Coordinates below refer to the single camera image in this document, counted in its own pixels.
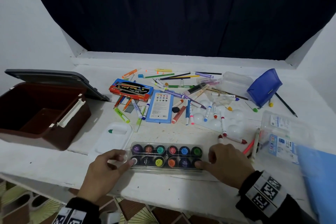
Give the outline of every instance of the box handle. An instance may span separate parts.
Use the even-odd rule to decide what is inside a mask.
[[[85,104],[86,101],[82,101],[82,99],[78,99],[77,103],[71,108],[71,110],[63,117],[63,119],[60,120],[60,122],[57,122],[57,126],[61,126],[62,128],[65,128],[65,126],[68,124],[68,122],[72,119],[73,116],[76,115],[76,113],[81,109],[81,107]]]

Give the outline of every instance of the brown plastic box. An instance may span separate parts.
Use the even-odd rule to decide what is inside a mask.
[[[0,96],[0,138],[66,150],[91,116],[84,87],[23,82]]]

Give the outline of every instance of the paint jar set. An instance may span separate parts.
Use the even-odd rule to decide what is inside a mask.
[[[134,159],[132,167],[137,172],[151,173],[202,173],[195,162],[202,159],[203,148],[191,144],[132,143],[128,160]]]

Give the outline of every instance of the left hand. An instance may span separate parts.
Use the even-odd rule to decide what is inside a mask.
[[[109,193],[124,172],[134,165],[134,160],[125,162],[119,168],[107,161],[110,159],[123,161],[125,153],[124,150],[111,150],[97,156],[89,165],[77,196],[95,203]]]

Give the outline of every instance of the plastic case with label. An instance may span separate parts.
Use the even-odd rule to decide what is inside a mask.
[[[192,144],[133,142],[128,160],[135,159],[135,172],[154,174],[202,174],[195,162],[203,160],[203,147]]]
[[[309,149],[310,154],[317,154],[313,149],[314,134],[310,126],[298,118],[264,111],[259,136],[257,158],[262,163],[272,162],[279,170],[296,173],[300,171],[300,149]],[[319,170],[310,168],[312,175]]]

